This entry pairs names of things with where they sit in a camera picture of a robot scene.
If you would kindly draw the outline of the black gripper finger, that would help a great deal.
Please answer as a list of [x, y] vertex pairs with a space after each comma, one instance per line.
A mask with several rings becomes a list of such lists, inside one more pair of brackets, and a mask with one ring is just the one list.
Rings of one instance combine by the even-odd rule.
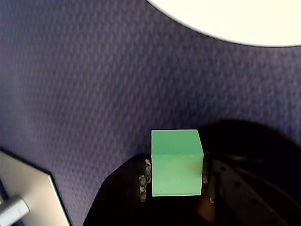
[[204, 158], [202, 217], [215, 226], [289, 226], [290, 219], [272, 207], [226, 163]]
[[133, 226], [137, 206], [141, 204], [139, 176], [146, 175], [146, 160], [138, 154], [116, 168], [102, 183], [83, 225]]

